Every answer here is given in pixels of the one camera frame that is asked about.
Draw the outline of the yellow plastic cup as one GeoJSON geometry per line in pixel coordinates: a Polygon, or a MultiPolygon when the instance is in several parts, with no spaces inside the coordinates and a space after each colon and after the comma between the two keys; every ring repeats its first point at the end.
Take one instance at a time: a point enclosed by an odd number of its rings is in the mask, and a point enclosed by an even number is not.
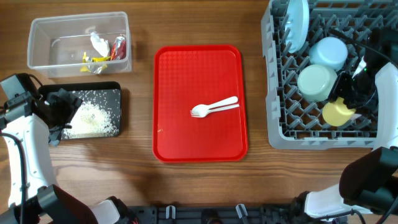
{"type": "Polygon", "coordinates": [[[344,99],[338,97],[333,102],[328,102],[322,109],[323,119],[331,126],[342,126],[355,114],[355,109],[349,109],[344,104],[344,99]]]}

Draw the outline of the white rice pile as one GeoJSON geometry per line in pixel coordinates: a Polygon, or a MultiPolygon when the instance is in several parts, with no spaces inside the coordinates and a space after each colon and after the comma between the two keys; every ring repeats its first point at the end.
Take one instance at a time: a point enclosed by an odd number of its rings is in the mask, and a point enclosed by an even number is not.
{"type": "Polygon", "coordinates": [[[82,105],[64,129],[63,139],[116,137],[121,127],[121,90],[75,90],[82,105]]]}

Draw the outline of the mint green bowl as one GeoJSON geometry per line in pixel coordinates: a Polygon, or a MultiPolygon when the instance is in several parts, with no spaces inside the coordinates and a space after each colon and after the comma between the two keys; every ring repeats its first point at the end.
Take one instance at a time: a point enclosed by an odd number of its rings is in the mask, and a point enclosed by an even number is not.
{"type": "Polygon", "coordinates": [[[297,86],[305,100],[324,101],[328,98],[336,79],[337,74],[332,68],[310,65],[299,73],[297,86]]]}

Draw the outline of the light blue bowl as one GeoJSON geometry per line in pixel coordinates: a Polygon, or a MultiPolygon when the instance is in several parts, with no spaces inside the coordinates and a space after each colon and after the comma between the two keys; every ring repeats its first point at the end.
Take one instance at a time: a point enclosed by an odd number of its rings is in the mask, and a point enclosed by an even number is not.
{"type": "Polygon", "coordinates": [[[342,40],[325,37],[310,48],[309,57],[313,65],[325,65],[338,71],[348,58],[348,49],[342,40]]]}

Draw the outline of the yellow candy wrapper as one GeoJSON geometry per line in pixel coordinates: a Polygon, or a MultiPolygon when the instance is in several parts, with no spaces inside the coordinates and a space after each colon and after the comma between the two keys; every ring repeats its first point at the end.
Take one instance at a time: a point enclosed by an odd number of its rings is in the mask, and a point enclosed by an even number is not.
{"type": "Polygon", "coordinates": [[[89,57],[86,52],[83,53],[82,63],[84,66],[80,68],[80,72],[83,73],[94,73],[99,75],[107,69],[107,61],[110,61],[111,57],[89,57]]]}

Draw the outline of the white tissue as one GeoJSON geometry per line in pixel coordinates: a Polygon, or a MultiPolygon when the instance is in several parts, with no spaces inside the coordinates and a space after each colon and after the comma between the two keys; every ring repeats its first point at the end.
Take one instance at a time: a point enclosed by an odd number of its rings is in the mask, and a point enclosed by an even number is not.
{"type": "Polygon", "coordinates": [[[90,34],[90,41],[94,49],[102,56],[110,56],[110,48],[107,40],[102,39],[96,32],[90,34]]]}

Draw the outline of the red snack wrapper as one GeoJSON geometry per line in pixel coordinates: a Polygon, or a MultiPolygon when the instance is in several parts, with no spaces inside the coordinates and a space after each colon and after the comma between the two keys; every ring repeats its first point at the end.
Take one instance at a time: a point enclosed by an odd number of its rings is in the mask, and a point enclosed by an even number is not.
{"type": "Polygon", "coordinates": [[[115,39],[111,51],[111,60],[121,60],[126,56],[126,38],[119,36],[115,39]]]}

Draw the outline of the light blue plate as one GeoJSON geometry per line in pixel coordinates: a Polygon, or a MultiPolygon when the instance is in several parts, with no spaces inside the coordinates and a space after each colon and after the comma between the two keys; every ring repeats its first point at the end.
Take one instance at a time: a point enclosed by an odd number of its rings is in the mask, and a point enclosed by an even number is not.
{"type": "Polygon", "coordinates": [[[307,0],[290,0],[287,12],[286,12],[287,23],[285,25],[285,31],[290,29],[287,34],[285,44],[289,42],[292,44],[289,49],[289,53],[295,53],[299,51],[307,38],[308,27],[309,27],[309,5],[307,0]]]}

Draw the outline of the white plastic fork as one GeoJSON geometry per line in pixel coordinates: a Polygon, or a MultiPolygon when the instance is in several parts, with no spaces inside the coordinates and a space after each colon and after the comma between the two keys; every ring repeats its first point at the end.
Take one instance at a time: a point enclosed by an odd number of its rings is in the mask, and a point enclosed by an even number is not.
{"type": "Polygon", "coordinates": [[[223,106],[223,107],[215,108],[215,109],[208,109],[208,110],[200,111],[200,112],[191,111],[190,115],[191,115],[191,117],[194,117],[194,118],[204,118],[210,113],[219,112],[219,111],[225,111],[225,110],[231,110],[231,109],[234,109],[234,108],[239,108],[239,104],[223,106]]]}

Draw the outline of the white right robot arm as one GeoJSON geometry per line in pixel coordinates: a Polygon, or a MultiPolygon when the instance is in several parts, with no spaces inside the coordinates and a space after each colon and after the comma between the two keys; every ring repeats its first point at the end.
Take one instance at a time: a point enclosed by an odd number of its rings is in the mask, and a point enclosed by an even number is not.
{"type": "Polygon", "coordinates": [[[306,195],[306,223],[365,213],[384,223],[397,215],[397,66],[385,64],[374,82],[379,97],[374,147],[344,169],[338,184],[306,195]]]}

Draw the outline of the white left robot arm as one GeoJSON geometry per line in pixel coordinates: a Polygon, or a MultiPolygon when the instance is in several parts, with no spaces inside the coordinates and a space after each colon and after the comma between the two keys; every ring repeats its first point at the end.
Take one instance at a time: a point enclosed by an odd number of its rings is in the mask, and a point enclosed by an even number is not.
{"type": "Polygon", "coordinates": [[[1,223],[38,223],[47,214],[53,223],[98,223],[93,211],[58,187],[49,145],[58,144],[62,129],[82,100],[64,89],[44,99],[39,93],[15,93],[1,111],[1,136],[7,141],[15,178],[8,211],[1,223]]]}

